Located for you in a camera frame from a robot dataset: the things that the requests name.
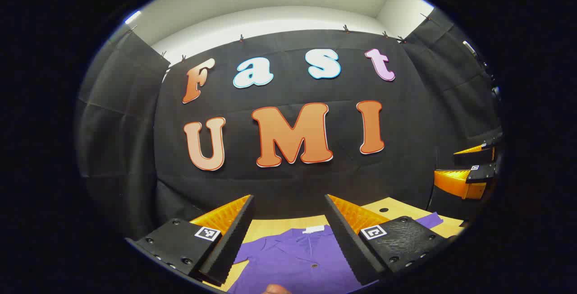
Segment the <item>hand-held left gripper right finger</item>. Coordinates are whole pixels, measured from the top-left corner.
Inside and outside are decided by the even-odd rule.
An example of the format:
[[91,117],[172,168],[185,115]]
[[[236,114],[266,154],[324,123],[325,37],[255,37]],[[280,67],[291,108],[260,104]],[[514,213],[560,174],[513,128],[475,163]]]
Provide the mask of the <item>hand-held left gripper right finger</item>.
[[362,285],[404,277],[458,235],[458,220],[392,198],[359,206],[327,194],[325,201],[326,220]]

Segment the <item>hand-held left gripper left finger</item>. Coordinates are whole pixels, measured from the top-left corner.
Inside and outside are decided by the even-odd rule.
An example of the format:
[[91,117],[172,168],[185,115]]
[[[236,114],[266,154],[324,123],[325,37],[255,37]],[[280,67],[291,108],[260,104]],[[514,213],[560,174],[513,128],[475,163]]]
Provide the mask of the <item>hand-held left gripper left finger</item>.
[[254,215],[254,196],[246,195],[186,220],[171,218],[156,230],[126,241],[144,257],[187,280],[223,285]]

